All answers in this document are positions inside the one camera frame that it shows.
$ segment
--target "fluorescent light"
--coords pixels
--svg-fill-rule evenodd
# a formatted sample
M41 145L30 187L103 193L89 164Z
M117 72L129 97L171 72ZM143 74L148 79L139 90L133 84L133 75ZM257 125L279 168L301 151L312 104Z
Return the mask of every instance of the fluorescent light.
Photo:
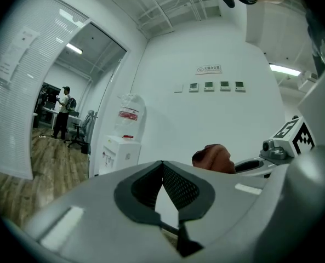
M81 54L83 53L82 50L78 49L78 48L75 47L74 45L71 45L70 43L68 43L68 44L66 45L66 47L70 48L71 50L74 50L77 54L80 54L80 55L81 55Z
M274 65L274 64L270 64L270 66L271 66L272 71L282 72L282 73L289 74L292 76L299 76L301 73L300 71L289 69L289 68L278 66L278 65Z

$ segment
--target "white ceiling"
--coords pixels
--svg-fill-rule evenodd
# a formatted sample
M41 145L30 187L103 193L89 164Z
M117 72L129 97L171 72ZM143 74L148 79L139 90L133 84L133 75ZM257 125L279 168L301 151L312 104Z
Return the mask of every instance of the white ceiling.
M113 0L150 39L174 31L173 26L190 20L220 16L217 0Z
M137 24L137 28L149 39L174 30L174 25L190 21L202 21L220 16L228 20L245 20L240 5L229 9L221 0L113 0ZM307 33L305 9L297 0L285 0L281 4L257 3L246 7L246 41L258 46L270 63L300 71L316 73L312 59L310 37ZM297 79L275 73L281 87L292 90L297 96Z
M125 51L93 24L85 26L70 42L83 50L77 54L68 47L61 52L58 63L71 66L96 80L111 65L123 58Z

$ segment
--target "man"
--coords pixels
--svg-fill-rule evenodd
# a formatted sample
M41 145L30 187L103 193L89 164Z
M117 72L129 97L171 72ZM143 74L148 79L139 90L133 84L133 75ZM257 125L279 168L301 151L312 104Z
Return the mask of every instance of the man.
M51 135L52 138L58 136L59 131L61 130L61 139L65 140L66 135L66 128L67 128L67 120L69 119L69 110L66 109L66 105L70 99L70 87L63 87L64 89L64 96L60 98L56 98L56 100L60 104L60 111L58 117L56 118L56 124L54 129L54 134Z

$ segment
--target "black mesh panel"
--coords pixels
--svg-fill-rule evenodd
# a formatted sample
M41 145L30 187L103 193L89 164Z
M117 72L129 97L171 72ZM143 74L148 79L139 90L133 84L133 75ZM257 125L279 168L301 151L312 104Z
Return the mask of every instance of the black mesh panel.
M163 165L163 187L177 210L191 204L199 196L199 188Z
M151 170L132 184L133 196L138 202L152 210L155 210L157 195L162 186L161 166Z

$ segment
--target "wooden floor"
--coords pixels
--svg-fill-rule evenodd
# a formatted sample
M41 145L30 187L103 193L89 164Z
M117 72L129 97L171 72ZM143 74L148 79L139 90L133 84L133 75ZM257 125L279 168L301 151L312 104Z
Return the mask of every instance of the wooden floor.
M0 173L0 213L19 227L37 210L88 178L87 155L78 145L67 148L69 142L64 144L50 134L50 129L33 129L33 180Z

